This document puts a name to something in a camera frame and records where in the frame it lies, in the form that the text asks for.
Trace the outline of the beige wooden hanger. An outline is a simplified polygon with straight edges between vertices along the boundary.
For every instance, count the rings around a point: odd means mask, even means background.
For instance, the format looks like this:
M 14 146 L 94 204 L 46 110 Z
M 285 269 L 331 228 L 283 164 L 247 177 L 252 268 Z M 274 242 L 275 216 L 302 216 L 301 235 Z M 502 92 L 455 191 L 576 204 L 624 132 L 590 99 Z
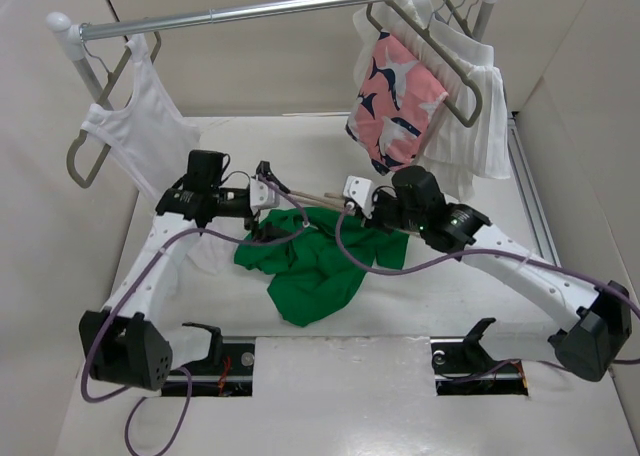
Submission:
M 311 206 L 322 207 L 338 212 L 342 211 L 347 203 L 347 198 L 337 193 L 326 192 L 323 196 L 317 196 L 301 191 L 291 190 L 290 194 L 297 202 L 308 203 Z M 372 202 L 374 204 L 381 203 L 384 198 L 395 198 L 395 190 L 391 186 L 382 185 L 374 190 L 372 196 Z M 429 228 L 429 226 L 424 222 L 419 224 L 418 222 L 412 222 L 409 220 L 407 220 L 405 224 L 400 222 L 399 226 L 393 226 L 388 221 L 383 220 L 382 217 L 366 218 L 360 208 L 348 210 L 347 215 L 358 220 L 361 227 L 375 229 L 385 234 L 398 231 L 410 236 L 422 237 L 423 233 Z

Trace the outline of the green t shirt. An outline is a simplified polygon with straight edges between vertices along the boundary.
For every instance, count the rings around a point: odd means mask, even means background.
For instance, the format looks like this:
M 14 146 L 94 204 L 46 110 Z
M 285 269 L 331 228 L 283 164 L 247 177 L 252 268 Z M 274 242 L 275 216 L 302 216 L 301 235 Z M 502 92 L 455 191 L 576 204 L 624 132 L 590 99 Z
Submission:
M 366 272 L 340 251 L 335 240 L 339 213 L 307 207 L 310 226 L 297 238 L 277 246 L 240 246 L 234 263 L 259 270 L 272 280 L 267 293 L 280 316 L 299 327 L 324 319 L 347 306 L 358 292 Z M 400 270 L 409 236 L 365 228 L 347 216 L 341 239 L 349 253 L 363 264 Z

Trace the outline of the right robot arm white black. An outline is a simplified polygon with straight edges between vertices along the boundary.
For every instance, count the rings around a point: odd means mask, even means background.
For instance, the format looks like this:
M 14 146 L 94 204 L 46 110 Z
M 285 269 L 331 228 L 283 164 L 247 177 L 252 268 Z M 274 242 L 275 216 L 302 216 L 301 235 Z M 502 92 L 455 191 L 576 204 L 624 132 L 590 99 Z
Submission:
M 351 176 L 343 194 L 367 227 L 405 231 L 448 260 L 479 270 L 524 297 L 548 319 L 507 324 L 480 320 L 459 342 L 468 371 L 507 360 L 542 360 L 591 382 L 603 378 L 631 336 L 639 312 L 626 288 L 544 260 L 469 205 L 446 200 L 435 176 L 419 166 L 396 172 L 390 192 Z

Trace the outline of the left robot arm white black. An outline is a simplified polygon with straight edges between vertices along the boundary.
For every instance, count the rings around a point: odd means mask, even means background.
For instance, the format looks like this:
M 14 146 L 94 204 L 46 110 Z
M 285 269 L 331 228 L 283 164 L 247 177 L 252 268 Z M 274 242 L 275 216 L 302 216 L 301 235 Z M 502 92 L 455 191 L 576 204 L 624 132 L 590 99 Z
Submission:
M 238 218 L 258 234 L 261 211 L 278 206 L 288 193 L 263 161 L 244 188 L 223 184 L 224 153 L 193 150 L 185 174 L 162 195 L 152 229 L 118 289 L 98 311 L 87 311 L 79 322 L 85 364 L 81 383 L 96 380 L 148 391 L 162 388 L 171 372 L 191 363 L 212 372 L 222 363 L 219 328 L 184 323 L 161 330 L 164 303 L 177 291 L 180 268 L 200 242 L 224 240 L 210 228 L 216 218 Z

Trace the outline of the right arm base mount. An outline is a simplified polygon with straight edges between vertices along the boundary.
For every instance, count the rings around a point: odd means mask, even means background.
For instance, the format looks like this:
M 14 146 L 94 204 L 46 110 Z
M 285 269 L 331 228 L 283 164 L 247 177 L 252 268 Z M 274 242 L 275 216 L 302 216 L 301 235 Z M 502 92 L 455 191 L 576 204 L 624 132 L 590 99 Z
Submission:
M 464 336 L 430 340 L 438 396 L 528 396 L 520 360 L 497 361 L 481 346 L 495 318 L 483 318 Z

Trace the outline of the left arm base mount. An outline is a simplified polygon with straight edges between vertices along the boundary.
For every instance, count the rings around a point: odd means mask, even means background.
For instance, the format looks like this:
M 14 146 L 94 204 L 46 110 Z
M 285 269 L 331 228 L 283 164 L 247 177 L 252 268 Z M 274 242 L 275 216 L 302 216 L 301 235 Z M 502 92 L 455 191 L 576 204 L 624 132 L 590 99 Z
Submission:
M 192 396 L 206 398 L 250 397 L 256 352 L 254 337 L 225 337 L 218 327 L 185 323 L 184 328 L 206 333 L 208 353 L 191 356 L 183 366 L 192 378 Z

